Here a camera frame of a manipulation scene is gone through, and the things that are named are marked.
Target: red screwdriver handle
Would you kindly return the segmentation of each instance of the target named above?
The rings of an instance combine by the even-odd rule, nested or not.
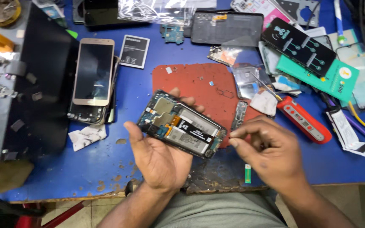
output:
[[[291,97],[284,97],[283,101],[277,104],[277,108],[314,143],[324,144],[331,140],[331,132]]]

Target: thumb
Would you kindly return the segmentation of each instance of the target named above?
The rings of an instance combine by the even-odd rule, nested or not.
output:
[[[239,156],[251,166],[260,158],[256,149],[241,138],[231,138],[229,143],[236,149]]]
[[[149,146],[144,140],[143,133],[140,128],[132,121],[125,122],[123,126],[129,132],[129,141],[135,158],[147,153]]]

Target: gray pants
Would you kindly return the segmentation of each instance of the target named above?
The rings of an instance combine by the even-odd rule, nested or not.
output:
[[[177,194],[152,227],[287,227],[273,200],[263,195],[260,192]]]

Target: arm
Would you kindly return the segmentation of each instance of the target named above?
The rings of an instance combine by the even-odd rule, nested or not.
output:
[[[159,192],[143,182],[130,196],[106,215],[97,226],[148,227],[163,211],[174,192]]]
[[[170,94],[179,97],[180,90],[174,88]],[[181,98],[193,106],[193,97]],[[204,106],[193,106],[204,112]],[[142,228],[149,227],[166,207],[171,197],[180,191],[188,177],[192,155],[164,144],[153,137],[144,137],[133,122],[124,123],[129,131],[129,141],[135,162],[144,182],[133,194],[117,205],[98,225],[99,228]]]
[[[251,143],[243,140],[251,135]],[[264,117],[247,121],[231,132],[229,142],[259,177],[275,189],[300,228],[355,228],[333,204],[308,184],[296,136]]]

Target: hand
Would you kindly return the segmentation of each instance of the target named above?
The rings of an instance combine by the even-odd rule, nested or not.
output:
[[[251,144],[243,140],[251,135]],[[229,143],[259,177],[279,193],[308,185],[297,137],[265,116],[258,116],[230,133]]]
[[[176,87],[169,94],[180,97]],[[194,106],[193,97],[181,98],[198,112],[204,112],[204,106]],[[125,122],[129,131],[129,141],[135,156],[135,162],[147,185],[160,193],[176,193],[184,185],[192,164],[192,155],[150,136],[143,137],[140,128],[133,122]]]

